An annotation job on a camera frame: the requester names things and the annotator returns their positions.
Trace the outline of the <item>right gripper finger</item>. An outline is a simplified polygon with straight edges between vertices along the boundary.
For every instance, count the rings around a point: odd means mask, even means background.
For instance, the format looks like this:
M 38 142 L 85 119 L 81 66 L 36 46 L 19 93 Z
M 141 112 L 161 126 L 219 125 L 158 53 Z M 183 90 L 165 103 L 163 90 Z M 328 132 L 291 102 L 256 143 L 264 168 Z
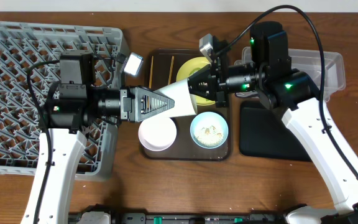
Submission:
M 189 92 L 193 95 L 200 96 L 207 100 L 216 100 L 216 91 L 205 86 L 189 86 Z
M 188 86 L 210 86 L 212 83 L 210 64 L 205 65 L 188 78 Z

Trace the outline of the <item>white round bowl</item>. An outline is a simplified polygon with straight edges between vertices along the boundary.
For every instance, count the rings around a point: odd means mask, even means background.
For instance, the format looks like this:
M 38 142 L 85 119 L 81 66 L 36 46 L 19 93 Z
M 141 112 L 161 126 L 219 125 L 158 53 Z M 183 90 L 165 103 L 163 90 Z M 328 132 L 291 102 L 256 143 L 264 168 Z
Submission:
M 176 140 L 177 127 L 171 118 L 150 118 L 141 122 L 138 137 L 141 145 L 154 152 L 168 149 Z

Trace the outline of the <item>wooden chopstick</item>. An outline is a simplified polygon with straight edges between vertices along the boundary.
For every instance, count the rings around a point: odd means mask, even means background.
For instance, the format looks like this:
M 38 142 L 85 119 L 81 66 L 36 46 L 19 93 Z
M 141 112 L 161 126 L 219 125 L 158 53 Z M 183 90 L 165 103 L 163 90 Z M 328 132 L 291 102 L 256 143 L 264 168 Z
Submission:
M 175 57 L 172 56 L 172 57 L 171 57 L 171 62 L 170 62 L 170 70 L 169 70 L 169 74 L 168 74 L 168 83 L 167 83 L 168 85 L 171 84 L 171 80 L 172 80 L 174 60 L 175 60 Z
M 153 79 L 153 69 L 154 69 L 154 56 L 151 56 L 150 59 L 150 72 L 149 72 L 149 85 L 148 88 L 152 88 L 152 79 Z

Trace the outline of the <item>light blue bowl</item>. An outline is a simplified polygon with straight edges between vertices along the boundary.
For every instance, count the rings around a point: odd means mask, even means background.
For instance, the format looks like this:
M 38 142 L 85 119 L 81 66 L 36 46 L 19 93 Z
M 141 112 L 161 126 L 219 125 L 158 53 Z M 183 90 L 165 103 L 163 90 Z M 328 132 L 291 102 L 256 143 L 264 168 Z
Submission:
M 198 146 L 215 149 L 228 139 L 229 127 L 220 114 L 207 111 L 194 117 L 190 124 L 190 136 Z

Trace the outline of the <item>pile of rice scraps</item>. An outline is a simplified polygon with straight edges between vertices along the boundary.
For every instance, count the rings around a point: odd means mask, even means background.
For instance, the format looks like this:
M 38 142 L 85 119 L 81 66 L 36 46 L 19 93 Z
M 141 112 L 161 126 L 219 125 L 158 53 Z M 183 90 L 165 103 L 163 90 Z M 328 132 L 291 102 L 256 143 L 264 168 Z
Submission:
M 205 147 L 215 147 L 223 140 L 223 131 L 221 127 L 209 126 L 197 129 L 195 139 Z

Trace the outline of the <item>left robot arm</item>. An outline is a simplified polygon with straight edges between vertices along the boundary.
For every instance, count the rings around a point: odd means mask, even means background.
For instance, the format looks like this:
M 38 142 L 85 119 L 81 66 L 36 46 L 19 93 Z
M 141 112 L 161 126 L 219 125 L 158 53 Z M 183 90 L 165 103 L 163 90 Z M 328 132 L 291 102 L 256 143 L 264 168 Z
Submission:
M 175 106 L 173 99 L 142 86 L 117 89 L 95 86 L 94 63 L 100 60 L 112 70 L 112 58 L 89 50 L 64 51 L 56 63 L 60 80 L 53 83 L 40 105 L 27 71 L 30 96 L 39 114 L 39 161 L 23 223 L 67 223 L 70 200 L 80 157 L 90 126 L 96 119 L 141 122 Z

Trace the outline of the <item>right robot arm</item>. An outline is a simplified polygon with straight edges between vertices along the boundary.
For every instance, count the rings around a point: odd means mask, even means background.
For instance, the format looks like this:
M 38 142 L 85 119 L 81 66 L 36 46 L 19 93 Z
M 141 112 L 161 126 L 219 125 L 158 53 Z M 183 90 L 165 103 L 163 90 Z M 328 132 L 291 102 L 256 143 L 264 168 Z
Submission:
M 254 23 L 247 31 L 252 60 L 241 66 L 227 64 L 228 42 L 209 34 L 201 38 L 199 49 L 209 63 L 188 79 L 190 93 L 225 107 L 228 94 L 255 91 L 301 143 L 334 208 L 302 205 L 285 214 L 287 223 L 358 223 L 358 157 L 330 117 L 323 86 L 292 67 L 287 33 L 279 22 Z

